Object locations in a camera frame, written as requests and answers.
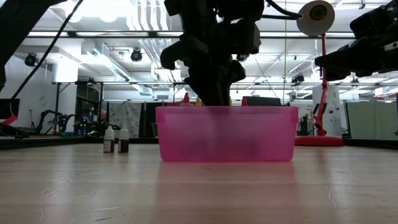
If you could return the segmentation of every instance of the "workbench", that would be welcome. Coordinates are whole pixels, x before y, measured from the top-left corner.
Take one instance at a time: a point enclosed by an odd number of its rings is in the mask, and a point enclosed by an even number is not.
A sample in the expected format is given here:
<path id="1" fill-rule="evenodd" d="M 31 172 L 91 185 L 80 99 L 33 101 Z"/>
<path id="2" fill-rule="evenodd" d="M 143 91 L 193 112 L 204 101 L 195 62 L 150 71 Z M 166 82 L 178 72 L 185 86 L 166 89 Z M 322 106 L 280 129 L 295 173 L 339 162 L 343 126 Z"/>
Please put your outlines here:
<path id="1" fill-rule="evenodd" d="M 292 162 L 166 163 L 156 144 L 0 151 L 0 223 L 398 223 L 398 153 L 297 147 Z"/>

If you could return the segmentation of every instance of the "desk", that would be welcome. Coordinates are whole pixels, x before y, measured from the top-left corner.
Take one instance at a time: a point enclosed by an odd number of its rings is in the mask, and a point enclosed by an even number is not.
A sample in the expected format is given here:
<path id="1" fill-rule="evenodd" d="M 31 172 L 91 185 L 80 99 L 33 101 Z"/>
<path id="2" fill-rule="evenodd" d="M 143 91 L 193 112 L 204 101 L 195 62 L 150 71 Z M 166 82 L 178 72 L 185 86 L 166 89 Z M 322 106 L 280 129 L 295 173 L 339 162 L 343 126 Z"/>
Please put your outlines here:
<path id="1" fill-rule="evenodd" d="M 398 153 L 295 150 L 288 163 L 164 163 L 158 145 L 0 151 L 0 222 L 398 223 Z"/>

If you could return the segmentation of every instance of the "pink plastic bin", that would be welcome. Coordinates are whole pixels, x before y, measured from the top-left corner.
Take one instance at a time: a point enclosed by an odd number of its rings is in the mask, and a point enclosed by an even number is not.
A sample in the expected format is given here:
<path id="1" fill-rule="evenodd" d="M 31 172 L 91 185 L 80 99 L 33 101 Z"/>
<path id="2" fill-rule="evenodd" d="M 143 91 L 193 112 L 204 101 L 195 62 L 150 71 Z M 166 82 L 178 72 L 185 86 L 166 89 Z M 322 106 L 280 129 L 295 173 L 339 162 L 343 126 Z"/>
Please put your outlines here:
<path id="1" fill-rule="evenodd" d="M 291 161 L 298 108 L 161 106 L 156 123 L 163 161 Z"/>

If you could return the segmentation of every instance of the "small bottle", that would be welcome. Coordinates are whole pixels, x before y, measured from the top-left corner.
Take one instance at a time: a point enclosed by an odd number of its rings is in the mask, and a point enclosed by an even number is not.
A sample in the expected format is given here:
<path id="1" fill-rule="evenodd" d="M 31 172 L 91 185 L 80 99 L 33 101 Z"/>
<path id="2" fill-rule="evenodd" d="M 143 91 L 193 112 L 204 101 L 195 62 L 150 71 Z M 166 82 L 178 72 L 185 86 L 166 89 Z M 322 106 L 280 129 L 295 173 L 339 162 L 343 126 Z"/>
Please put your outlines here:
<path id="1" fill-rule="evenodd" d="M 112 126 L 108 126 L 104 136 L 104 152 L 114 152 L 114 131 Z"/>
<path id="2" fill-rule="evenodd" d="M 129 152 L 129 131 L 125 126 L 120 130 L 118 148 L 119 153 Z"/>
<path id="3" fill-rule="evenodd" d="M 248 99 L 245 96 L 242 99 L 242 106 L 248 106 Z"/>
<path id="4" fill-rule="evenodd" d="M 197 100 L 195 101 L 195 106 L 201 106 L 201 100 L 199 96 L 197 97 Z"/>
<path id="5" fill-rule="evenodd" d="M 193 104 L 190 103 L 188 93 L 185 93 L 184 99 L 182 100 L 180 106 L 194 106 Z"/>

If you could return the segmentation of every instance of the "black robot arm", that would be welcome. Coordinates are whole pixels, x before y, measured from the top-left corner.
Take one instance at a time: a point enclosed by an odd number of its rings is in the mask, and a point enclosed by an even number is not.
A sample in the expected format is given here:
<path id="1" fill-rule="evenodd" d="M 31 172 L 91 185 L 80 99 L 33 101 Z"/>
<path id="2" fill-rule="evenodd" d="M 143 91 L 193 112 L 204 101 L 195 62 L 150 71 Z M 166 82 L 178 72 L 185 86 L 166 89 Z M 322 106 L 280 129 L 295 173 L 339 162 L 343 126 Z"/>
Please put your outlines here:
<path id="1" fill-rule="evenodd" d="M 36 130 L 35 130 L 36 134 L 40 134 L 41 133 L 42 128 L 43 128 L 44 118 L 48 114 L 54 114 L 55 115 L 54 120 L 60 126 L 60 132 L 61 133 L 65 132 L 67 130 L 67 124 L 68 124 L 69 119 L 71 117 L 75 116 L 74 114 L 64 115 L 64 114 L 61 114 L 61 113 L 56 113 L 55 111 L 52 111 L 52 110 L 43 111 L 40 114 L 40 120 L 39 120 L 39 123 L 37 124 Z"/>
<path id="2" fill-rule="evenodd" d="M 328 81 L 344 79 L 351 72 L 366 77 L 398 70 L 398 0 L 363 14 L 350 28 L 356 38 L 352 44 L 315 59 L 326 69 Z"/>
<path id="3" fill-rule="evenodd" d="M 189 68 L 185 82 L 205 105 L 229 105 L 231 84 L 246 77 L 243 66 L 232 54 L 241 59 L 259 52 L 256 21 L 262 17 L 301 17 L 271 0 L 267 2 L 286 16 L 262 15 L 264 0 L 165 0 L 169 15 L 180 16 L 183 35 L 161 53 L 162 66 L 174 70 L 175 61 L 183 61 Z"/>
<path id="4" fill-rule="evenodd" d="M 6 0 L 0 7 L 0 91 L 6 82 L 4 66 L 46 10 L 66 0 Z"/>

